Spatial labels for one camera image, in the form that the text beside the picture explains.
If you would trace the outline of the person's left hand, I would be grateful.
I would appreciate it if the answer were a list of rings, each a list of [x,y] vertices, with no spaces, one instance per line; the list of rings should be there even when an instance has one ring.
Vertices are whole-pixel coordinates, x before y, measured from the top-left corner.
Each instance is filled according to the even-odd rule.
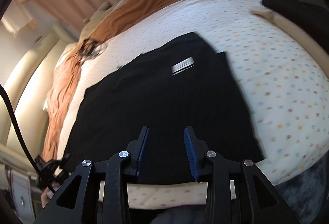
[[[41,194],[41,204],[43,208],[47,205],[52,196],[53,192],[48,187],[46,187],[46,189]]]

